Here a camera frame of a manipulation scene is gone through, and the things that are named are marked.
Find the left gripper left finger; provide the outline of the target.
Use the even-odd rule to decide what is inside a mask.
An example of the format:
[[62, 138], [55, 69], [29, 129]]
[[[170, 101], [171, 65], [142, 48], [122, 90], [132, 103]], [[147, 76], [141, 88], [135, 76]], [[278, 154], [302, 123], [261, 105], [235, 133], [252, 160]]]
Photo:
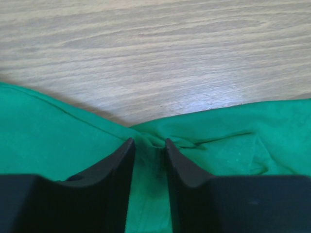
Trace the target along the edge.
[[125, 231], [135, 142], [65, 181], [38, 175], [0, 177], [3, 233], [122, 233]]

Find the green t-shirt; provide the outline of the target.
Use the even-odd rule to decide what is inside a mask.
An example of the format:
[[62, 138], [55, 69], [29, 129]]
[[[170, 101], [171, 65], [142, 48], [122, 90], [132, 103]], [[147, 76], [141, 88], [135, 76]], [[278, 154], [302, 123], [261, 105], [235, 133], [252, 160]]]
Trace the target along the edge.
[[0, 85], [0, 171], [73, 175], [136, 144], [126, 231], [172, 231], [165, 140], [215, 175], [311, 173], [311, 101], [266, 101], [124, 127], [23, 87]]

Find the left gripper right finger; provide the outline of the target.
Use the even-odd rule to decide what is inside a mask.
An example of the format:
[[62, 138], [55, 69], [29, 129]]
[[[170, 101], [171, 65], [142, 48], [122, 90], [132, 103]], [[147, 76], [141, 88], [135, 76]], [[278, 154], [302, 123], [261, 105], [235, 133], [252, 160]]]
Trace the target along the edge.
[[175, 233], [308, 233], [311, 179], [304, 175], [215, 176], [165, 142]]

